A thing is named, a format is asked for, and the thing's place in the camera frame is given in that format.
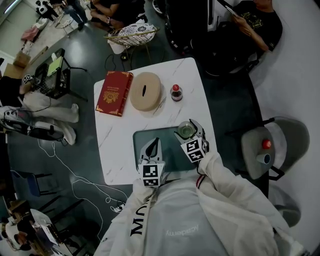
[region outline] pink bag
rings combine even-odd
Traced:
[[[21,40],[33,41],[36,35],[38,34],[38,32],[39,32],[39,29],[36,26],[29,28],[23,32]]]

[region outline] hand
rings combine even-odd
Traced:
[[[64,3],[62,3],[62,7],[63,8],[67,8],[68,7],[68,2],[67,2],[67,0],[63,0],[64,1]]]
[[[109,24],[110,18],[108,18],[107,16],[101,14],[100,20],[104,23]]]
[[[244,28],[250,28],[250,25],[247,23],[245,18],[242,18],[238,15],[232,16],[232,21],[238,26],[238,27],[244,27]]]

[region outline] blue chair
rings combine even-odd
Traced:
[[[40,196],[46,196],[46,195],[53,195],[56,194],[57,192],[49,192],[48,190],[43,190],[40,191],[39,184],[38,184],[38,178],[43,178],[46,176],[51,176],[52,173],[48,174],[33,174],[31,172],[23,172],[23,171],[16,171],[16,170],[11,170],[13,175],[17,178],[23,178],[28,181],[30,193],[35,196],[35,197],[40,197]]]

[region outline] dark floor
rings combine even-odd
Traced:
[[[161,62],[162,59],[165,62],[184,58],[184,56],[178,55],[170,48],[165,36],[164,20],[155,14],[151,2],[147,1],[145,8],[149,19],[148,22],[160,27],[160,31],[151,42],[150,54],[152,62],[155,64]],[[82,70],[71,71],[72,90],[87,97],[88,102],[69,95],[61,98],[66,106],[70,106],[71,103],[79,105],[80,120],[77,124],[72,125],[77,133],[77,143],[73,146],[63,146],[59,142],[55,144],[56,154],[76,175],[85,177],[97,184],[104,184],[104,177],[96,138],[93,87],[94,83],[104,79],[106,70],[114,69],[111,58],[105,63],[112,50],[103,38],[104,35],[104,31],[87,24],[82,31],[75,30],[70,34],[70,38],[65,37],[57,42],[30,69],[32,74],[38,65],[59,48],[65,49],[65,58],[71,66],[88,69],[88,73]],[[123,70],[119,55],[114,56],[114,62],[116,70]],[[126,71],[130,70],[127,62],[124,65]],[[149,65],[149,60],[145,50],[136,50],[133,56],[132,68],[137,69],[147,65]],[[250,80],[248,80],[249,77],[247,74],[238,74],[228,79],[210,80],[203,76],[200,67],[199,71],[208,100],[218,151],[228,168],[241,170],[244,168],[244,163],[239,146],[239,138],[227,137],[224,136],[224,133],[256,120],[247,89],[248,83],[251,84]],[[53,154],[51,142],[41,141],[40,143],[50,155]],[[49,207],[49,209],[54,208],[54,211],[48,214],[50,217],[77,201],[73,195],[71,185],[77,178],[55,157],[48,157],[38,147],[36,139],[19,133],[11,133],[8,136],[8,154],[12,170],[35,174],[53,174],[53,176],[40,179],[39,184],[43,190],[59,191],[63,195],[62,199],[59,199],[52,207]],[[14,183],[18,197],[28,200],[31,207],[35,209],[38,209],[55,196],[43,195],[34,197],[30,195],[24,180],[14,178]],[[121,189],[128,196],[132,192],[132,185],[114,187]],[[120,192],[110,188],[102,189],[115,199],[125,200],[125,197]],[[110,210],[110,206],[116,207],[117,205],[115,203],[106,203],[106,196],[90,184],[78,182],[74,184],[74,192],[77,197],[86,198],[99,208],[103,217],[103,226],[99,234],[99,237],[102,238],[111,220],[117,215]],[[64,225],[63,222],[73,221],[79,223],[82,219],[94,220],[99,225],[101,224],[97,209],[88,201],[84,201],[71,211],[68,216],[69,218],[61,221],[61,226]]]

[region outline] marble table top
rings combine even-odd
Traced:
[[[136,131],[178,126],[183,121],[194,119],[205,130],[210,150],[217,150],[207,98],[193,58],[162,62],[130,72],[134,76],[142,72],[158,75],[163,85],[162,96],[158,108],[148,112],[136,110],[130,97],[127,98],[122,117],[94,111],[100,161],[107,185],[132,184],[135,179],[139,179],[133,143]],[[94,109],[103,83],[104,80],[94,85]],[[170,89],[174,84],[183,90],[183,98],[179,102],[171,99]],[[195,172],[196,169],[172,172],[168,180],[186,177]]]

